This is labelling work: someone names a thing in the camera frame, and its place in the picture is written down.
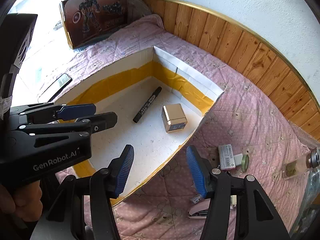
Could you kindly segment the person left hand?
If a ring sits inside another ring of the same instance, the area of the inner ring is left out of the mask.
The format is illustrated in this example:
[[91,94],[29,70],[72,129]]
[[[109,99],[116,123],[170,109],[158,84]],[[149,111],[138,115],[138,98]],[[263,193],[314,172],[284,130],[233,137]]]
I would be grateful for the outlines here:
[[25,222],[37,221],[42,215],[41,197],[39,180],[27,185],[14,195],[1,185],[1,211],[14,214]]

